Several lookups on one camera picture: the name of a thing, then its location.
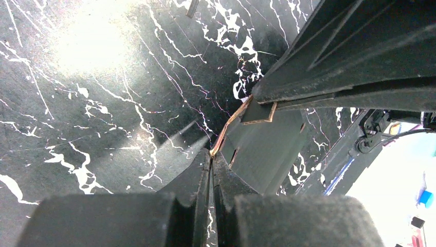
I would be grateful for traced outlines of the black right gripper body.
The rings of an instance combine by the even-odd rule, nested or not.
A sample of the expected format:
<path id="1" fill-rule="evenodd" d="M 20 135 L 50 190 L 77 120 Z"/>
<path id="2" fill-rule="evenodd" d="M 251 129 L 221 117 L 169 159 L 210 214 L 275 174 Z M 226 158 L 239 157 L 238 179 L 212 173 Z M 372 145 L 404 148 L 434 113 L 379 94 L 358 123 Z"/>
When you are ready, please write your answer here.
<path id="1" fill-rule="evenodd" d="M 321 1 L 252 94 L 279 110 L 435 111 L 435 1 Z"/>

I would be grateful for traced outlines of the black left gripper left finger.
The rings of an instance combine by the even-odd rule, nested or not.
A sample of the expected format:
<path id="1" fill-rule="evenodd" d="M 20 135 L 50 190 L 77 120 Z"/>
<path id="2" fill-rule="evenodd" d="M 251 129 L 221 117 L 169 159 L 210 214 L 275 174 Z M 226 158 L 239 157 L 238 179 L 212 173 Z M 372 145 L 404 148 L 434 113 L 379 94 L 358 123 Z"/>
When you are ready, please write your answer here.
<path id="1" fill-rule="evenodd" d="M 205 246 L 211 157 L 154 193 L 68 195 L 44 200 L 18 246 Z"/>

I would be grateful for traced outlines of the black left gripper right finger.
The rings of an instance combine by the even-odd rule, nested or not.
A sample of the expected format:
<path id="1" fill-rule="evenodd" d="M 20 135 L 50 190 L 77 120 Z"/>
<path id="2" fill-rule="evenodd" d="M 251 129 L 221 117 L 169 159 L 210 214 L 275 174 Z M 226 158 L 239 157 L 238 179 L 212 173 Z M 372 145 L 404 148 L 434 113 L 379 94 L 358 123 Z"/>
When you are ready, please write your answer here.
<path id="1" fill-rule="evenodd" d="M 221 154 L 213 158 L 212 171 L 219 246 L 383 246 L 355 198 L 261 195 Z"/>

